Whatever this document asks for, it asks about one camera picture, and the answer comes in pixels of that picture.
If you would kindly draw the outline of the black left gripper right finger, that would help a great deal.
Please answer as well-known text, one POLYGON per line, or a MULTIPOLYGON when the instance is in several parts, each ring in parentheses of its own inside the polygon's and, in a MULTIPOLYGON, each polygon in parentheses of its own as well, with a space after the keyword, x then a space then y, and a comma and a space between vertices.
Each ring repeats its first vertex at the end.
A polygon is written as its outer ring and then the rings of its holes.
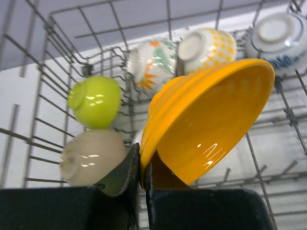
POLYGON ((146 169, 152 230, 272 230, 261 197, 246 189, 193 189, 155 153, 146 169))

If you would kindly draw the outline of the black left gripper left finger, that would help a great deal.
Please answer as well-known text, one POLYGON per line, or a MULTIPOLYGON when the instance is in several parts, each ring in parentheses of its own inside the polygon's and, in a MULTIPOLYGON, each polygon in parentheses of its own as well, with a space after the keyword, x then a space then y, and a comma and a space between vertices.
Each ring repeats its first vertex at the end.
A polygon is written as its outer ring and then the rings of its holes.
POLYGON ((98 183, 2 189, 2 230, 137 230, 139 145, 98 183))

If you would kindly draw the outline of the orange ribbed bowl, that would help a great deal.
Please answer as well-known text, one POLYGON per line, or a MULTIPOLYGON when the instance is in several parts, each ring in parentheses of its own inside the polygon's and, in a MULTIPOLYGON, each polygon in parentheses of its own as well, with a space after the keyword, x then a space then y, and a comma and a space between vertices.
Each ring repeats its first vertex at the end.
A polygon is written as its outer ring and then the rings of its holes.
POLYGON ((151 100, 140 146, 140 183, 157 153, 185 184, 218 164, 265 107, 275 80, 266 60, 224 62, 176 77, 151 100))

